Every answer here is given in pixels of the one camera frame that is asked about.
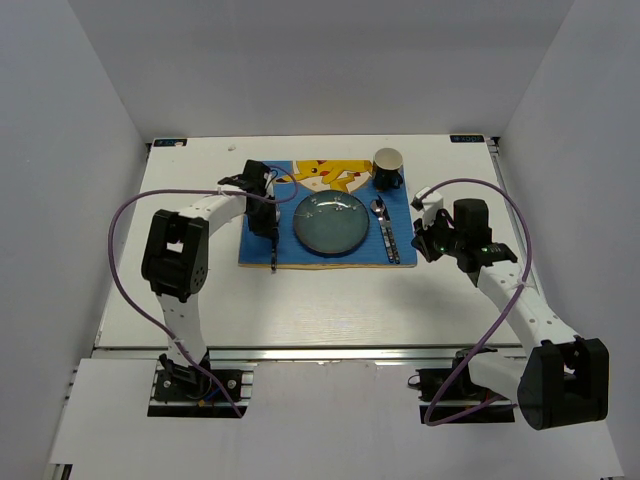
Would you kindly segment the fork with black handle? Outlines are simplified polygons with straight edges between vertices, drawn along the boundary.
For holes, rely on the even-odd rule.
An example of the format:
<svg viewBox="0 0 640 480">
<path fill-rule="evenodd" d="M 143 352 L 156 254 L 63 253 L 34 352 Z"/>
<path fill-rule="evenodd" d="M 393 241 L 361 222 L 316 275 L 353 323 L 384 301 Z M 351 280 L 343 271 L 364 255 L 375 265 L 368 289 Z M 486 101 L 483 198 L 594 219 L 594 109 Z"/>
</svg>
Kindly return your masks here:
<svg viewBox="0 0 640 480">
<path fill-rule="evenodd" d="M 271 257 L 270 257 L 270 271 L 271 273 L 276 273 L 277 271 L 277 263 L 278 263 L 278 239 L 271 239 Z"/>
</svg>

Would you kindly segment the blue pikachu placemat cloth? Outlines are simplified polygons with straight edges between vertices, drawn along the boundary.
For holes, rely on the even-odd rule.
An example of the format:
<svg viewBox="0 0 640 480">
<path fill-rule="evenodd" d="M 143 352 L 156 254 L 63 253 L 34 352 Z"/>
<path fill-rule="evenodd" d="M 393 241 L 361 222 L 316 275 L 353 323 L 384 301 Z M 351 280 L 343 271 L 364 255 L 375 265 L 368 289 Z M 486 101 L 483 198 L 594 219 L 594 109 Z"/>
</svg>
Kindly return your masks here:
<svg viewBox="0 0 640 480">
<path fill-rule="evenodd" d="M 405 186 L 379 192 L 370 160 L 268 161 L 279 206 L 281 269 L 411 268 Z"/>
</svg>

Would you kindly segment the teal ceramic plate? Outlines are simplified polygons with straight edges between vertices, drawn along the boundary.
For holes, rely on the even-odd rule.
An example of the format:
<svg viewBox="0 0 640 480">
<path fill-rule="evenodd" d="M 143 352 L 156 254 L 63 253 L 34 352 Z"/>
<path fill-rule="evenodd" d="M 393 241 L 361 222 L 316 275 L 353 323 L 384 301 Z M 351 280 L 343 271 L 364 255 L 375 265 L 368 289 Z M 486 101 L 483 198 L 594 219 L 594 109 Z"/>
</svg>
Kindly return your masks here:
<svg viewBox="0 0 640 480">
<path fill-rule="evenodd" d="M 309 252 L 323 257 L 353 253 L 366 240 L 367 208 L 354 195 L 329 190 L 306 196 L 293 213 L 293 230 Z"/>
</svg>

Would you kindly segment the knife with black handle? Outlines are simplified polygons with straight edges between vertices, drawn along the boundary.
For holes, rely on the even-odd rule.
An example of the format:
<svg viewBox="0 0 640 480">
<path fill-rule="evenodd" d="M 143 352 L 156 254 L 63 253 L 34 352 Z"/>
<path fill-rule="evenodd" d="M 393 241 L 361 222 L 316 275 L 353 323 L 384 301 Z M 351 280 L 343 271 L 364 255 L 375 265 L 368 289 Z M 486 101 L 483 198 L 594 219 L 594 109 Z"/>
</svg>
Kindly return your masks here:
<svg viewBox="0 0 640 480">
<path fill-rule="evenodd" d="M 401 258 L 400 258 L 400 254 L 397 248 L 397 244 L 396 244 L 396 240 L 395 240 L 395 236 L 394 236 L 394 232 L 392 229 L 392 223 L 391 223 L 391 217 L 389 214 L 389 210 L 387 209 L 387 206 L 384 202 L 384 200 L 381 198 L 380 195 L 378 195 L 378 204 L 382 209 L 382 215 L 383 218 L 386 222 L 386 230 L 387 230 L 387 234 L 389 237 L 389 242 L 390 242 L 390 246 L 391 246 L 391 250 L 392 250 L 392 254 L 394 257 L 394 262 L 396 264 L 400 264 L 401 263 Z"/>
</svg>

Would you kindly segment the spoon with black handle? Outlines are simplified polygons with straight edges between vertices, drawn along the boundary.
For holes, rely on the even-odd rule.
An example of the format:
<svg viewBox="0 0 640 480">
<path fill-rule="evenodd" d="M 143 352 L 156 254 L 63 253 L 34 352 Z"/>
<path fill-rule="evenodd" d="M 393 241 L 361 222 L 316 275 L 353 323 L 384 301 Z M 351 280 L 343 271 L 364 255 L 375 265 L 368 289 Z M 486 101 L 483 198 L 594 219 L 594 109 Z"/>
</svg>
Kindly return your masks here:
<svg viewBox="0 0 640 480">
<path fill-rule="evenodd" d="M 397 264 L 399 262 L 399 257 L 396 254 L 396 247 L 392 240 L 390 220 L 387 218 L 386 206 L 384 205 L 383 200 L 378 197 L 371 202 L 370 208 L 377 217 L 388 261 L 390 263 Z"/>
</svg>

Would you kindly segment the dark blue paper cup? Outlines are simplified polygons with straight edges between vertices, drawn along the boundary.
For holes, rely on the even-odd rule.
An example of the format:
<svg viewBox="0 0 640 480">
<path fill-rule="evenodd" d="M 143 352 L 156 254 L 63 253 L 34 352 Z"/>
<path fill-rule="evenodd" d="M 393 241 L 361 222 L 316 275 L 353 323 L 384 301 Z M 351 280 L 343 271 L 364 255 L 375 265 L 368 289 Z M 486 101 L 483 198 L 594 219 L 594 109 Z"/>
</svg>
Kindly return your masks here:
<svg viewBox="0 0 640 480">
<path fill-rule="evenodd" d="M 379 192 L 399 189 L 404 179 L 402 154 L 393 148 L 382 148 L 373 157 L 372 182 Z"/>
</svg>

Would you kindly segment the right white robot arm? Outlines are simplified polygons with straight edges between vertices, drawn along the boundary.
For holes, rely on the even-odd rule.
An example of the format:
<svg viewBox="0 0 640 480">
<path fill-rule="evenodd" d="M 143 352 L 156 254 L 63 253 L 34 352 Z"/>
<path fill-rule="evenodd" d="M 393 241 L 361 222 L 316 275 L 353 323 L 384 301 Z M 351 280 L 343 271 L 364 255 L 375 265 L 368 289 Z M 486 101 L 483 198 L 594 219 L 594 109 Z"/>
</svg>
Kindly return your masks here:
<svg viewBox="0 0 640 480">
<path fill-rule="evenodd" d="M 413 247 L 427 261 L 455 259 L 500 311 L 526 354 L 517 361 L 482 346 L 457 352 L 452 372 L 435 393 L 450 387 L 472 399 L 488 390 L 516 405 L 535 430 L 601 421 L 608 414 L 609 351 L 565 324 L 532 287 L 504 243 L 492 239 L 487 204 L 463 199 L 447 212 L 439 197 L 414 199 L 422 216 L 414 223 Z"/>
</svg>

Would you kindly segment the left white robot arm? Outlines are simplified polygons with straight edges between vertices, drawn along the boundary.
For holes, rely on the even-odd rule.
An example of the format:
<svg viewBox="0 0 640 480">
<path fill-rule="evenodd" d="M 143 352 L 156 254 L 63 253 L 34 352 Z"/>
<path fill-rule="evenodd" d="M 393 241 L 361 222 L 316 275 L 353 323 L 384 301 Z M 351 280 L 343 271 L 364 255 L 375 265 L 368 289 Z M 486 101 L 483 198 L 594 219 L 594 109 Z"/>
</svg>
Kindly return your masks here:
<svg viewBox="0 0 640 480">
<path fill-rule="evenodd" d="M 176 384 L 188 398 L 202 398 L 211 387 L 211 374 L 198 366 L 208 354 L 198 294 L 208 276 L 210 237 L 243 217 L 250 232 L 267 241 L 269 266 L 275 269 L 280 213 L 274 187 L 275 172 L 262 162 L 248 160 L 241 173 L 220 180 L 215 193 L 177 211 L 161 209 L 153 215 L 141 273 L 172 334 L 168 361 L 184 367 Z"/>
</svg>

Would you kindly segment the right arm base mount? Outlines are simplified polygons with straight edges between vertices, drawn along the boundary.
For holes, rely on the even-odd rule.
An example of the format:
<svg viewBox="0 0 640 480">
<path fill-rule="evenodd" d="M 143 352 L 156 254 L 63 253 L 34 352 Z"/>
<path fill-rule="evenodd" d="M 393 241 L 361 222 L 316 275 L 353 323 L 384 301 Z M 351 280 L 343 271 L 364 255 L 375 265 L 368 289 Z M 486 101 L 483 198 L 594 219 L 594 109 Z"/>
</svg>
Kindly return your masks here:
<svg viewBox="0 0 640 480">
<path fill-rule="evenodd" d="M 456 355 L 447 364 L 436 364 L 418 368 L 407 380 L 407 387 L 418 393 L 419 416 L 422 424 L 425 424 L 426 413 L 436 393 L 445 380 L 460 363 L 461 358 Z M 450 416 L 466 413 L 475 406 L 486 402 L 497 394 L 486 387 L 479 387 L 471 383 L 467 370 L 457 377 L 448 387 L 434 411 L 429 417 L 431 422 L 441 421 Z M 507 424 L 515 422 L 515 408 L 509 400 L 500 398 L 491 405 L 472 412 L 464 417 L 454 419 L 452 424 Z"/>
</svg>

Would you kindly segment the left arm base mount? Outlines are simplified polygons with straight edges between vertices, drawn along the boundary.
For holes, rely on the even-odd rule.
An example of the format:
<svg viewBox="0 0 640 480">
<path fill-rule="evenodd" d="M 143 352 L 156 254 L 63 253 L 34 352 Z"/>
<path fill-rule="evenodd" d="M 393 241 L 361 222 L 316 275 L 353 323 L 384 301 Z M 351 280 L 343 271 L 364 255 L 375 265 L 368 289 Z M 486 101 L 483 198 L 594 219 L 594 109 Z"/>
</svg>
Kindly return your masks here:
<svg viewBox="0 0 640 480">
<path fill-rule="evenodd" d="M 166 354 L 157 363 L 149 396 L 150 418 L 240 419 L 251 398 L 253 371 L 211 368 L 208 356 L 200 364 L 219 381 L 193 366 L 175 365 Z"/>
</svg>

